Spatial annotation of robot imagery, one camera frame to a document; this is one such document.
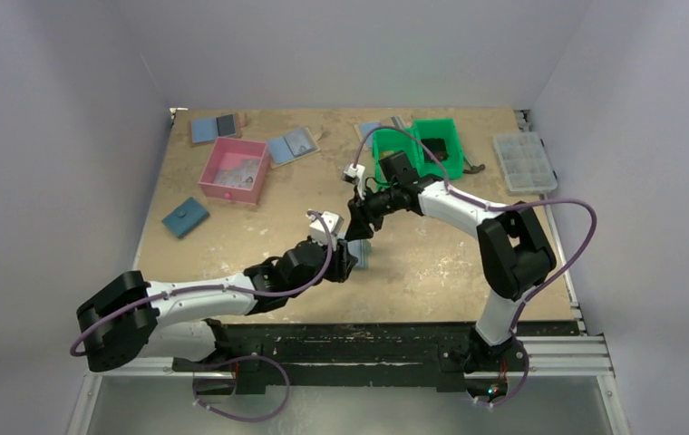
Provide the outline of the green card holder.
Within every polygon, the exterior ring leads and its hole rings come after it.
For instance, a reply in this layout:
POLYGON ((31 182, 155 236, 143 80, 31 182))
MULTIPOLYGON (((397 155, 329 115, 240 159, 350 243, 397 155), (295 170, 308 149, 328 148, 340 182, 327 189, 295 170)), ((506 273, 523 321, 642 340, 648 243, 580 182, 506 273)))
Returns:
POLYGON ((366 269, 368 267, 369 255, 372 252, 372 245, 368 239, 353 240, 347 243, 348 251, 355 258, 354 269, 366 269))

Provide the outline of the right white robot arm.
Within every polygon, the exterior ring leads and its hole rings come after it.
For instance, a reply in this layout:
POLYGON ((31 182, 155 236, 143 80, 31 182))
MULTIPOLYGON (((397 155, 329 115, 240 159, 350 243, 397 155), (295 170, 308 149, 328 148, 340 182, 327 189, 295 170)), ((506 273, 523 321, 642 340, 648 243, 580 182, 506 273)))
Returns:
POLYGON ((354 196, 347 203, 351 220, 346 240, 372 238, 384 217, 400 210, 435 218, 474 237, 490 294, 466 350, 450 351, 448 358, 466 373, 500 365, 516 342, 517 322, 527 297, 557 265, 535 212, 525 206, 510 210, 465 197, 438 175, 420 175, 404 152, 380 160, 379 165, 387 180, 386 188, 379 191, 366 186, 364 166, 349 164, 343 171, 343 180, 354 186, 354 196))

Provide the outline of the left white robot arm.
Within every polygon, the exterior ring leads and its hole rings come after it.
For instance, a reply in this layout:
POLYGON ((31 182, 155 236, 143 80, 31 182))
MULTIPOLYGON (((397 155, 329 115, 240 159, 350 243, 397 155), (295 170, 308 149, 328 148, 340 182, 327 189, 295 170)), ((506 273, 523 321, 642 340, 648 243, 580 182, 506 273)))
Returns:
POLYGON ((282 256, 213 280, 163 283, 124 272, 77 309, 81 333, 71 354, 85 357, 93 372, 137 357, 179 357, 217 371, 230 358, 217 317, 277 310, 324 280, 345 282, 357 263, 348 242, 322 246, 308 238, 282 256))

